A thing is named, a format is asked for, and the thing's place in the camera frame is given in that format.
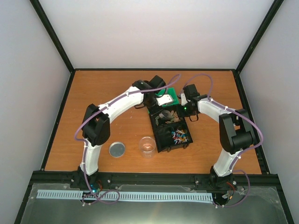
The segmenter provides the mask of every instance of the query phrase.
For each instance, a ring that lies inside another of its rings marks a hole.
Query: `clear plastic cup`
[[[156,151],[156,142],[151,137],[143,137],[139,142],[139,149],[144,158],[151,158]]]

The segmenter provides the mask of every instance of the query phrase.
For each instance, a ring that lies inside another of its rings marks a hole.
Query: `white panel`
[[[41,0],[75,68],[236,68],[273,0]]]
[[[98,197],[101,197],[106,191],[101,191]],[[37,199],[67,199],[82,200],[83,196],[96,200],[89,191],[75,190],[38,190]],[[120,202],[198,202],[212,203],[212,193],[178,193],[178,192],[117,192],[112,191],[105,194],[101,199],[106,201],[115,201],[118,197]]]
[[[244,88],[272,173],[299,223],[299,1],[284,1],[244,71]]]
[[[0,3],[0,223],[42,163],[69,72],[28,0]]]

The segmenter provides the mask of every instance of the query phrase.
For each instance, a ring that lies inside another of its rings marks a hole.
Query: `metal plate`
[[[116,141],[112,143],[109,147],[109,153],[112,157],[118,158],[125,154],[126,147],[125,145],[120,142]]]
[[[122,201],[113,205],[96,203],[91,206],[82,206],[79,198],[82,197],[81,191],[72,190],[61,194],[62,197],[77,197],[74,200],[56,199],[59,197],[56,192],[53,194],[45,194],[39,192],[39,189],[59,188],[57,184],[37,184],[33,186],[29,196],[27,207],[22,217],[21,224],[82,224],[86,221],[90,223],[105,223],[105,224],[144,224],[144,223],[159,223],[159,224],[287,224],[284,210],[281,204],[275,200],[279,196],[276,191],[265,188],[265,191],[256,194],[255,187],[251,188],[251,194],[244,203],[231,208],[215,209],[211,203],[197,202],[131,202]],[[160,188],[154,186],[152,190],[162,195]],[[143,195],[148,195],[153,192],[141,192]],[[122,200],[126,195],[131,195],[132,192],[123,192]],[[232,205],[240,201],[244,195],[235,192],[232,201],[228,205]]]

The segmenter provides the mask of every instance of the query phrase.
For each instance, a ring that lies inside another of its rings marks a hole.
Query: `open box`
[[[170,105],[163,107],[164,110],[168,111],[178,111],[179,105]],[[193,142],[191,134],[188,129],[188,125],[185,121],[185,118],[179,118],[178,122],[173,122],[171,124],[167,124],[167,120],[158,119],[156,123],[156,117],[158,114],[150,114],[150,122],[153,129],[154,137],[156,140],[157,150],[158,152],[170,152],[176,148],[186,148],[190,143]],[[173,133],[177,130],[183,130],[187,139],[187,142],[176,143],[173,138]]]

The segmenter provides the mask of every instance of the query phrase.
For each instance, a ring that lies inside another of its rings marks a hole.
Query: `wooden table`
[[[183,84],[202,71],[77,71],[64,107],[53,146],[45,170],[73,171],[82,160],[83,143],[74,140],[76,129],[82,123],[88,105],[99,105],[120,95],[139,79],[151,80],[159,75],[166,82],[181,73],[182,77],[174,85],[178,93]],[[231,71],[207,71],[214,79],[212,97],[229,107],[242,108],[238,91]],[[201,94],[210,87],[207,77],[197,77],[193,83]],[[153,137],[150,119],[146,108],[129,109],[111,124],[111,136],[100,153],[100,172],[133,173],[202,173],[207,174],[217,161],[221,144],[219,125],[204,114],[199,121],[186,119],[193,143],[186,149],[156,153],[151,159],[143,158],[138,142],[144,136]],[[108,148],[112,142],[121,141],[126,146],[125,154],[114,158]],[[261,174],[254,150],[242,155],[235,169],[242,168],[248,174]]]

